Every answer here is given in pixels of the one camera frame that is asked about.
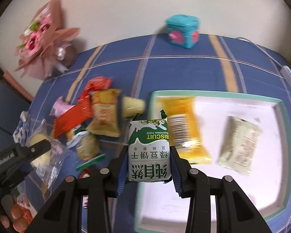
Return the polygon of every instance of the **white cable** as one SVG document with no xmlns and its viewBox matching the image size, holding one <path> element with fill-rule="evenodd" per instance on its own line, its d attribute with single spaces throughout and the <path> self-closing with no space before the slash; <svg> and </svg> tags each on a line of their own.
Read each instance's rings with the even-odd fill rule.
<svg viewBox="0 0 291 233">
<path fill-rule="evenodd" d="M 266 51 L 264 51 L 260 46 L 258 46 L 257 44 L 253 43 L 252 41 L 250 41 L 249 39 L 246 39 L 244 37 L 237 37 L 236 39 L 243 39 L 246 40 L 248 42 L 250 42 L 251 44 L 254 44 L 261 52 L 263 52 L 267 57 L 269 57 L 272 61 L 274 61 L 279 67 L 282 67 L 282 65 L 275 60 L 272 56 L 270 56 Z"/>
</svg>

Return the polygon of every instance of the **yellow snack package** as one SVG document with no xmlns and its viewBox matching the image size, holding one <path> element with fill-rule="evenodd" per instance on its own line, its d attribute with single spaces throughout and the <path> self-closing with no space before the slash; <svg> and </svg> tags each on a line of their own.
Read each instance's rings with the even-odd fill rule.
<svg viewBox="0 0 291 233">
<path fill-rule="evenodd" d="M 159 101 L 167 115 L 169 144 L 176 147 L 180 158 L 190 164 L 211 164 L 212 158 L 203 147 L 193 112 L 194 97 L 161 98 Z"/>
<path fill-rule="evenodd" d="M 119 137 L 117 103 L 120 89 L 108 89 L 91 93 L 93 120 L 87 126 L 92 134 Z"/>
</svg>

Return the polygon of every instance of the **metal bolt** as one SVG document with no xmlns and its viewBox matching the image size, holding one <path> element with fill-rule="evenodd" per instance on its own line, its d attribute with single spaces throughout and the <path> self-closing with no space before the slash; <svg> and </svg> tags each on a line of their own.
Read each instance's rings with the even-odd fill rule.
<svg viewBox="0 0 291 233">
<path fill-rule="evenodd" d="M 230 175 L 226 175 L 226 176 L 224 176 L 224 179 L 225 179 L 227 182 L 232 182 L 232 181 L 233 181 L 233 177 L 230 176 Z"/>
<path fill-rule="evenodd" d="M 103 169 L 100 170 L 100 173 L 101 174 L 107 174 L 107 173 L 109 173 L 109 169 L 108 168 L 103 168 Z"/>
<path fill-rule="evenodd" d="M 191 174 L 198 174 L 198 170 L 196 168 L 191 168 L 190 173 Z"/>
<path fill-rule="evenodd" d="M 74 176 L 68 176 L 68 177 L 66 177 L 66 181 L 67 181 L 67 182 L 72 182 L 72 181 L 74 181 Z"/>
</svg>

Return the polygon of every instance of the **yellow cup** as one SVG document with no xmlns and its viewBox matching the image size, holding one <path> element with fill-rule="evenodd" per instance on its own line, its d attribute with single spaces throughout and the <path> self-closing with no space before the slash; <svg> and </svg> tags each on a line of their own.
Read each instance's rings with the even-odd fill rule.
<svg viewBox="0 0 291 233">
<path fill-rule="evenodd" d="M 142 99 L 136 99 L 128 96 L 122 98 L 122 117 L 133 117 L 135 114 L 143 114 L 146 102 Z"/>
</svg>

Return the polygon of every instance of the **teal container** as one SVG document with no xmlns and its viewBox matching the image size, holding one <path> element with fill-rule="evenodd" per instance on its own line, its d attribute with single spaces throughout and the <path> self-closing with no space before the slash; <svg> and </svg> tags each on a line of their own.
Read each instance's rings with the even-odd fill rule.
<svg viewBox="0 0 291 233">
<path fill-rule="evenodd" d="M 188 15 L 174 15 L 166 20 L 170 43 L 192 48 L 199 40 L 199 19 Z"/>
</svg>

